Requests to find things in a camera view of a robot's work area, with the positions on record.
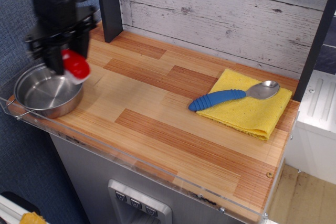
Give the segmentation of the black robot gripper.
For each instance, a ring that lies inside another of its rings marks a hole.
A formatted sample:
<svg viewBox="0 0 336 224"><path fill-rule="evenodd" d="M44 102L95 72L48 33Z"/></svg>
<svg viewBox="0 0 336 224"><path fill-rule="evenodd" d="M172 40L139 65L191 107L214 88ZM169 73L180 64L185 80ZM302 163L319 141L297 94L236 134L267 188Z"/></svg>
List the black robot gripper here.
<svg viewBox="0 0 336 224"><path fill-rule="evenodd" d="M64 75L61 48L67 45L85 59L89 47L89 31L96 27L92 5L77 6L77 0L33 0L36 25L24 40L28 54L41 58L57 75Z"/></svg>

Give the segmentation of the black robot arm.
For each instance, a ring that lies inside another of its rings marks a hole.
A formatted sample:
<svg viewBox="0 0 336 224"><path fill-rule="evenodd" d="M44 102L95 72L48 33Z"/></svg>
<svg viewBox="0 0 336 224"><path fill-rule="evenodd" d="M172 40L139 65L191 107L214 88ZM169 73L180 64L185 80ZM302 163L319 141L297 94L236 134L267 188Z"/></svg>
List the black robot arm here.
<svg viewBox="0 0 336 224"><path fill-rule="evenodd" d="M87 57L89 32L96 27L94 6L79 6L87 0L33 0L36 25L24 41L28 54L42 58L55 74L64 74L62 50L70 49Z"/></svg>

